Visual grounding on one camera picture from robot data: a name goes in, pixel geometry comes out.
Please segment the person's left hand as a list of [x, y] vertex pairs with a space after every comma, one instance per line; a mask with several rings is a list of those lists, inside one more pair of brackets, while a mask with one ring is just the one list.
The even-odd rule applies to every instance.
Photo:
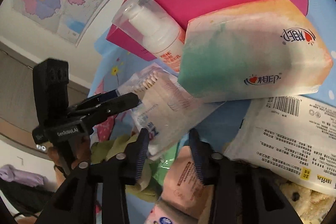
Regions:
[[[89, 137], [82, 137], [80, 140], [77, 141], [75, 161], [71, 165], [72, 169], [75, 169], [83, 161], [91, 162], [90, 143], [91, 141]], [[66, 179], [64, 174], [60, 171], [62, 167], [60, 156], [55, 147], [50, 147], [47, 151], [47, 155], [54, 162], [56, 186], [59, 187]]]

